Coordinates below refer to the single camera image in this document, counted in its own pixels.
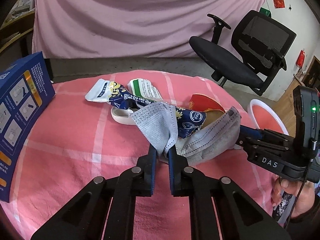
snack wrapper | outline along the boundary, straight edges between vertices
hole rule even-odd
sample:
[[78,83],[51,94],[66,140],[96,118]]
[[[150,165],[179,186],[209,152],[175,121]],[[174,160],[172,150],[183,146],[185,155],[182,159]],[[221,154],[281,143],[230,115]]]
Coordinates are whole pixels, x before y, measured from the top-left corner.
[[[85,95],[92,102],[108,103],[119,109],[139,109],[155,101],[131,94],[123,85],[109,80],[99,79]],[[206,113],[176,106],[178,136],[186,138],[201,129]]]

pink tablecloth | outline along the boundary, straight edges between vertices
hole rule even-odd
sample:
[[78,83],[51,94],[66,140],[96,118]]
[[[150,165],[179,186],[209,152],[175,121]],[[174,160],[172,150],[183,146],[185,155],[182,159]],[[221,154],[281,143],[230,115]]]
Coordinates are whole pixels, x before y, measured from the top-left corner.
[[[112,178],[135,165],[149,143],[136,126],[115,122],[110,105],[87,102],[84,95],[99,78],[126,85],[145,78],[169,103],[188,106],[193,93],[234,106],[241,123],[253,127],[248,114],[225,90],[200,77],[156,71],[131,71],[55,84],[56,96],[37,120],[15,169],[11,202],[1,203],[24,239],[46,222],[95,176]],[[229,176],[267,212],[271,212],[272,174],[246,160],[243,150],[228,150],[196,166],[207,176]],[[158,163],[155,194],[138,198],[134,239],[190,239],[187,198],[173,198],[168,166]]]

mesh chair backrest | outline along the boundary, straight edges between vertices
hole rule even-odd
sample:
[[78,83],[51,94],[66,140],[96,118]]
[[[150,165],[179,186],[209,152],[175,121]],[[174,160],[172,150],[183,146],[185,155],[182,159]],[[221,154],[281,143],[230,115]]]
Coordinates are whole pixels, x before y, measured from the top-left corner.
[[252,10],[235,28],[231,44],[255,73],[268,76],[275,63],[272,49],[285,55],[296,36],[276,20]]

packet with green stripe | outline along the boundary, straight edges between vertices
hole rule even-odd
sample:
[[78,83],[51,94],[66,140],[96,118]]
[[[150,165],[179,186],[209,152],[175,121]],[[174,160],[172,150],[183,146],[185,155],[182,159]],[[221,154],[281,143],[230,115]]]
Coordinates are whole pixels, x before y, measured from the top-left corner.
[[137,97],[150,99],[153,101],[163,101],[159,91],[147,79],[132,79],[128,83],[129,91]]

black office chair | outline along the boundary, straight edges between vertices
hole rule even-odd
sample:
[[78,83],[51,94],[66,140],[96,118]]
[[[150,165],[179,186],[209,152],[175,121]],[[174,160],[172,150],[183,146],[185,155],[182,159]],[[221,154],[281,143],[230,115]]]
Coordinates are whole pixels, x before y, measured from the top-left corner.
[[[221,87],[230,80],[250,87],[261,96],[278,71],[281,68],[287,70],[284,56],[297,35],[276,20],[250,11],[237,25],[231,38],[242,63],[231,52],[217,45],[222,29],[226,27],[231,30],[231,27],[215,15],[207,16],[215,22],[212,41],[193,36],[189,40],[192,49],[215,70],[212,74],[215,81],[224,77]],[[258,73],[267,76],[265,81],[257,76]]]

